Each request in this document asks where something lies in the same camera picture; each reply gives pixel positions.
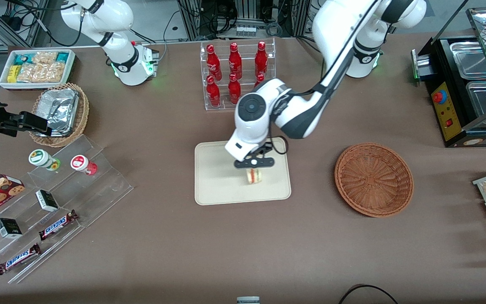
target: white jar lid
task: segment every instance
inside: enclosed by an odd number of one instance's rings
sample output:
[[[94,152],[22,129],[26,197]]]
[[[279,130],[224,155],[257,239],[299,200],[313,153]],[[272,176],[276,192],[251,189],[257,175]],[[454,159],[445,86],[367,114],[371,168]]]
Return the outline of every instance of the white jar lid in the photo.
[[[48,162],[49,158],[48,152],[42,150],[42,149],[37,149],[31,154],[29,154],[29,163],[35,165],[35,166],[42,166]]]
[[[89,165],[89,160],[83,155],[76,155],[71,160],[71,167],[77,171],[82,171]]]

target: wicker basket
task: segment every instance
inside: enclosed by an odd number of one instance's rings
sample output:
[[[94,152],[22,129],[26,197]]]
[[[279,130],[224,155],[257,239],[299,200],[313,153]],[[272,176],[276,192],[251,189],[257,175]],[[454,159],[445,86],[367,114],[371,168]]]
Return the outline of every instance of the wicker basket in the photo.
[[[75,141],[76,138],[84,132],[85,125],[87,124],[87,115],[89,114],[89,101],[87,96],[85,96],[84,91],[73,83],[65,83],[63,85],[58,85],[56,87],[50,88],[50,90],[62,90],[62,89],[73,89],[80,94],[80,99],[78,100],[78,109],[76,109],[76,118],[73,125],[73,133],[68,137],[42,137],[29,133],[37,144],[42,144],[43,146],[50,146],[52,148],[64,147],[71,142]],[[37,98],[37,102],[33,106],[33,113],[37,111],[37,106],[39,105],[39,100],[41,97]]]
[[[399,213],[413,195],[413,177],[405,161],[373,143],[356,144],[341,154],[335,183],[353,209],[372,217]]]

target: emergency stop button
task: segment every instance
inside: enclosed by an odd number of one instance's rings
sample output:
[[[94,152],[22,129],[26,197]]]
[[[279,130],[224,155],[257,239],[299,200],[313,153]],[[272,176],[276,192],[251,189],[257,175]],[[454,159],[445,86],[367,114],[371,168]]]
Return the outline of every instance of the emergency stop button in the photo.
[[[439,92],[434,93],[432,95],[432,101],[436,102],[437,104],[444,104],[447,100],[447,92],[444,90],[440,90]]]

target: red button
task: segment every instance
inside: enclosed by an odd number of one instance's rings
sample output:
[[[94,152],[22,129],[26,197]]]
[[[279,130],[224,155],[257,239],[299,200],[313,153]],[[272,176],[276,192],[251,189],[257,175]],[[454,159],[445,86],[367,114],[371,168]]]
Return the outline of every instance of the red button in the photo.
[[[434,94],[434,96],[432,97],[432,101],[439,103],[442,101],[443,98],[444,98],[443,94],[441,92],[438,92]]]

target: yellow control panel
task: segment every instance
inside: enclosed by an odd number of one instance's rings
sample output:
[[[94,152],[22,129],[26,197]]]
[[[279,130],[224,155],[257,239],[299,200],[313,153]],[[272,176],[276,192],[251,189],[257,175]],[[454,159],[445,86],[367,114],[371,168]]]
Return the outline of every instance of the yellow control panel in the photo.
[[[449,97],[449,91],[446,83],[442,83],[432,94],[430,95],[440,122],[440,129],[446,141],[452,139],[457,134],[461,133],[462,128],[459,123],[459,118],[453,107],[453,102]]]

